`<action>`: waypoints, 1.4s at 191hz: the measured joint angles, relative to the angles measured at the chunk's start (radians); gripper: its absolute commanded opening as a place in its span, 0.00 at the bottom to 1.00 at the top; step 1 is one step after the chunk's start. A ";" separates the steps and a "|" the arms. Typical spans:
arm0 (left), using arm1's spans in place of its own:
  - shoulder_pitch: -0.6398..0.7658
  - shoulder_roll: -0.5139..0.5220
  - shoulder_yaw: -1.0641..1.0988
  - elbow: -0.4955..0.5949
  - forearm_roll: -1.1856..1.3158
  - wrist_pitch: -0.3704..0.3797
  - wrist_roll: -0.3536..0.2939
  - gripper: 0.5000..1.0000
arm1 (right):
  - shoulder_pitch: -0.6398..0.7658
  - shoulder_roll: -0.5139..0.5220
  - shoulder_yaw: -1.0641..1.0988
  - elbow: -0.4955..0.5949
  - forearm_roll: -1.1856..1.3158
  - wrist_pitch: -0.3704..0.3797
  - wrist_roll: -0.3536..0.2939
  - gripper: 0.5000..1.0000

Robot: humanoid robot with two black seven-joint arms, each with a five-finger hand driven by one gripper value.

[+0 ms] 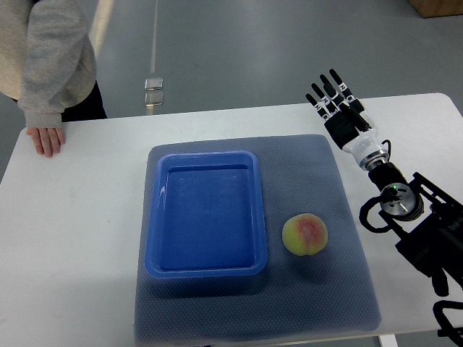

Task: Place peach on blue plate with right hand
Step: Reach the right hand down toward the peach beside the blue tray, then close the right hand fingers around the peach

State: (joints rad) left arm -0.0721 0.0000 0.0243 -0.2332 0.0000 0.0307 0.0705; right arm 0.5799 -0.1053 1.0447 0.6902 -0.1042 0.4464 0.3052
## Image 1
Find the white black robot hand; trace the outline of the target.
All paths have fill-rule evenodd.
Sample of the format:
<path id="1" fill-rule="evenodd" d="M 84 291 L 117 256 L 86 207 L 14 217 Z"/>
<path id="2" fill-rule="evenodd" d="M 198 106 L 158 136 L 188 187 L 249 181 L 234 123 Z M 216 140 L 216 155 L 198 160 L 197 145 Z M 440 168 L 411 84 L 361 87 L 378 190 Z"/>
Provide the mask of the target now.
<path id="1" fill-rule="evenodd" d="M 322 120 L 326 120 L 324 127 L 331 139 L 339 149 L 352 155 L 360 168 L 374 168 L 386 163 L 387 149 L 378 139 L 378 130 L 373 120 L 366 111 L 363 111 L 362 103 L 353 95 L 338 73 L 334 69 L 329 69 L 329 74 L 349 106 L 344 104 L 335 113 L 335 107 L 339 108 L 344 98 L 324 74 L 320 75 L 323 91 L 315 83 L 311 84 L 311 88 L 326 109 L 311 94 L 307 93 L 305 97 Z"/>

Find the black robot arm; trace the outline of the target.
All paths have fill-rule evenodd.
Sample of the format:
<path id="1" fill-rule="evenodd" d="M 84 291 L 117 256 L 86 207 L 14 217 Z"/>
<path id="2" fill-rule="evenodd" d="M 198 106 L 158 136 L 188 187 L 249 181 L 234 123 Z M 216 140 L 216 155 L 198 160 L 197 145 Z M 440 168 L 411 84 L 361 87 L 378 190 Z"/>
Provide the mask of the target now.
<path id="1" fill-rule="evenodd" d="M 462 345 L 462 328 L 455 327 L 446 311 L 462 310 L 460 301 L 448 300 L 452 278 L 462 284 L 462 204 L 420 173 L 411 181 L 391 162 L 391 141 L 378 140 L 373 118 L 334 69 L 313 83 L 307 101 L 324 121 L 340 150 L 349 153 L 367 171 L 379 194 L 359 212 L 360 223 L 374 234 L 393 231 L 398 253 L 431 279 L 440 300 L 433 314 L 438 336 Z"/>

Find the bare human hand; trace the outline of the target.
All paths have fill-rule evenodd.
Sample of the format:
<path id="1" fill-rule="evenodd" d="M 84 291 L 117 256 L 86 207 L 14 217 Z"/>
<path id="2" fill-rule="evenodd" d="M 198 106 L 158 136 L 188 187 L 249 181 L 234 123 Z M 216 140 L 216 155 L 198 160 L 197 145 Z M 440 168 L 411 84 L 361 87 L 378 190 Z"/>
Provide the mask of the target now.
<path id="1" fill-rule="evenodd" d="M 27 135 L 32 139 L 37 154 L 46 158 L 59 154 L 65 144 L 65 133 L 62 128 L 29 127 Z"/>

